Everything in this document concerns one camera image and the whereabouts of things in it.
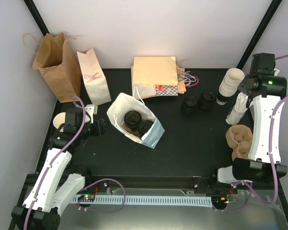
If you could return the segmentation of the light blue paper bag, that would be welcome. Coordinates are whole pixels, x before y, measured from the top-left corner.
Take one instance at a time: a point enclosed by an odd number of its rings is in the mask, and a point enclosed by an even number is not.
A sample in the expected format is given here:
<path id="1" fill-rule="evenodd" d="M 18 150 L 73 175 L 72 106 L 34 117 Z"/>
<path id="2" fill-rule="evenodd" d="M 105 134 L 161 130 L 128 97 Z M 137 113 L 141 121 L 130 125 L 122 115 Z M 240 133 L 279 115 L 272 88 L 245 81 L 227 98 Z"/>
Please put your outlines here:
<path id="1" fill-rule="evenodd" d="M 143 102 L 136 86 L 132 96 L 120 93 L 107 115 L 111 124 L 124 136 L 152 149 L 165 132 L 158 118 Z"/>

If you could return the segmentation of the brown pulp cup carrier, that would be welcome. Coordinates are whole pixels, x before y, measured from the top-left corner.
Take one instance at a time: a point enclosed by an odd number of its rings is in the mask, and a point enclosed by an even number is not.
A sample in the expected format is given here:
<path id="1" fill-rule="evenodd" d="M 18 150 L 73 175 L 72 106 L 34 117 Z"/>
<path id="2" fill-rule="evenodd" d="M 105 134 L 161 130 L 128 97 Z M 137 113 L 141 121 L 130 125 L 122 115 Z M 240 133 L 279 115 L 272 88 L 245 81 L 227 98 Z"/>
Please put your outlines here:
<path id="1" fill-rule="evenodd" d="M 131 134 L 132 136 L 134 137 L 137 137 L 139 139 L 142 139 L 142 134 L 140 134 L 139 130 L 138 129 L 135 129 L 135 130 L 132 130 L 130 129 L 129 127 L 127 126 L 123 126 L 123 129 L 128 133 L 128 134 Z"/>

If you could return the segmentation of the single black cup lid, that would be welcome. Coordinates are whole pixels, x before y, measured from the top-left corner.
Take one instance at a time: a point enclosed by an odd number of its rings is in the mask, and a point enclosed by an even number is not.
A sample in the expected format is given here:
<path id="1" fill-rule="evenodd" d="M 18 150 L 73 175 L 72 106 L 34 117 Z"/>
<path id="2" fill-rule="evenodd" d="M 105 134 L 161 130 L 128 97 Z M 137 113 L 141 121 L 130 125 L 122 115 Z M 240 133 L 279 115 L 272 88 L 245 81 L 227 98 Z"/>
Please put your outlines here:
<path id="1" fill-rule="evenodd" d="M 138 125 L 138 132 L 143 136 L 150 130 L 153 124 L 154 122 L 151 120 L 142 120 Z"/>

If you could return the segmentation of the paper cup near left arm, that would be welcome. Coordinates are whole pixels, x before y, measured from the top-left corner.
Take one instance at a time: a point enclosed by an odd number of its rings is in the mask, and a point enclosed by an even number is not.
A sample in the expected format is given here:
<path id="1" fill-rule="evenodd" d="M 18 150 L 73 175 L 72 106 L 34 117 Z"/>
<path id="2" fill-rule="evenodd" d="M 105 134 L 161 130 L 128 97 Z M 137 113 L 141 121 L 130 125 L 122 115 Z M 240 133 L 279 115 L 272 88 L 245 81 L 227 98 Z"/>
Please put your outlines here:
<path id="1" fill-rule="evenodd" d="M 60 125 L 64 124 L 65 122 L 65 112 L 59 113 L 58 115 L 56 115 L 53 119 L 53 125 L 56 129 L 58 129 L 60 127 Z M 86 123 L 91 123 L 91 117 L 88 115 L 85 115 L 85 122 Z"/>

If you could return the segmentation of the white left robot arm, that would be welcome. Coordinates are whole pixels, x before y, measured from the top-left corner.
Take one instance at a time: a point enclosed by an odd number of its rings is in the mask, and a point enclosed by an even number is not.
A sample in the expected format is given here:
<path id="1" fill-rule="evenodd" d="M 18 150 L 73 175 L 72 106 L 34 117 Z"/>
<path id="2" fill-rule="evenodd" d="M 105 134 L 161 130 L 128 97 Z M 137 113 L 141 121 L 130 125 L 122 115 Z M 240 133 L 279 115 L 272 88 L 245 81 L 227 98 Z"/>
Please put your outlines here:
<path id="1" fill-rule="evenodd" d="M 78 191 L 89 191 L 94 184 L 89 169 L 71 173 L 62 186 L 60 179 L 72 155 L 90 136 L 101 136 L 106 121 L 94 120 L 97 106 L 89 104 L 59 113 L 53 119 L 56 128 L 50 138 L 46 161 L 38 179 L 21 206 L 12 210 L 12 219 L 21 230 L 56 230 L 64 209 Z"/>

